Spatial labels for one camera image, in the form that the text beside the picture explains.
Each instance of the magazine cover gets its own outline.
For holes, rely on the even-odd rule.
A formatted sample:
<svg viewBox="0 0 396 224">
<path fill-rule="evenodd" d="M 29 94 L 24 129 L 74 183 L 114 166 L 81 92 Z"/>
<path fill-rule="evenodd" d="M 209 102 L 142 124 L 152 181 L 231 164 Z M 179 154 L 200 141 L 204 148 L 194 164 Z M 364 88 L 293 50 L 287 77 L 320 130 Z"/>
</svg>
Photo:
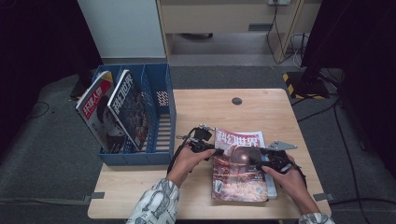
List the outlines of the magazine cover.
<svg viewBox="0 0 396 224">
<path fill-rule="evenodd" d="M 125 153 L 131 150 L 130 141 L 107 108 L 107 102 L 113 91 L 111 72 L 99 73 L 78 100 L 76 110 L 105 153 Z"/>
<path fill-rule="evenodd" d="M 270 196 L 264 172 L 258 171 L 250 162 L 251 159 L 262 159 L 262 133 L 232 133 L 216 128 L 215 137 L 215 148 L 224 149 L 224 154 L 214 157 L 212 199 L 268 201 Z"/>
<path fill-rule="evenodd" d="M 131 71 L 122 72 L 107 106 L 137 151 L 141 151 L 149 134 L 148 114 L 142 92 L 135 85 Z"/>
</svg>

